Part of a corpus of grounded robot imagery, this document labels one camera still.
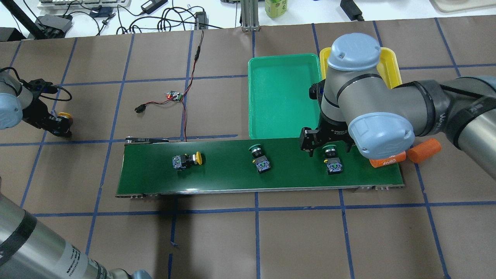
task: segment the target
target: dark green board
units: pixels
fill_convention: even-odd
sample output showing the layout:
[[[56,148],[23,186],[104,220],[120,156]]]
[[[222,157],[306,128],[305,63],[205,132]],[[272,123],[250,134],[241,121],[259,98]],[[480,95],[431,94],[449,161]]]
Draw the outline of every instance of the dark green board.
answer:
[[[272,167],[262,174],[248,150],[256,143],[262,144]],[[343,172],[334,175],[326,172],[321,148],[310,158],[300,151],[298,139],[128,144],[116,197],[403,185],[398,164],[375,169],[356,147],[346,153],[343,142],[335,144]],[[203,154],[203,165],[172,168],[174,156],[196,151]]]

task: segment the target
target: yellow tray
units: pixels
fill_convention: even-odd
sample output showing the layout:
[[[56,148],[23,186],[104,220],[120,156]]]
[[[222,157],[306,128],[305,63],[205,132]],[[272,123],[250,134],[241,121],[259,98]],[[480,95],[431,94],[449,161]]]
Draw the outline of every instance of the yellow tray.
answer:
[[[396,55],[394,51],[389,48],[380,48],[380,58],[379,64],[377,64],[377,71],[379,72],[382,79],[386,83],[387,87],[394,88],[402,84],[400,69],[398,67],[398,61],[396,60]],[[325,79],[325,74],[327,73],[327,58],[331,53],[331,48],[325,48],[320,51],[320,71],[322,73],[322,79]]]

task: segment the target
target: power strip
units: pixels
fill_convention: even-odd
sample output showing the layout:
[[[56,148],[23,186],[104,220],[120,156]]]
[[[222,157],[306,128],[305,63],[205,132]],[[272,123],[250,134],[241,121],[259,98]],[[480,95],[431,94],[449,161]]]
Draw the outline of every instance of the power strip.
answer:
[[[72,0],[40,0],[37,8],[40,10],[66,10]],[[79,3],[86,8],[117,7],[118,5],[129,7],[131,0],[81,0]],[[77,2],[72,3],[69,10],[82,9]]]

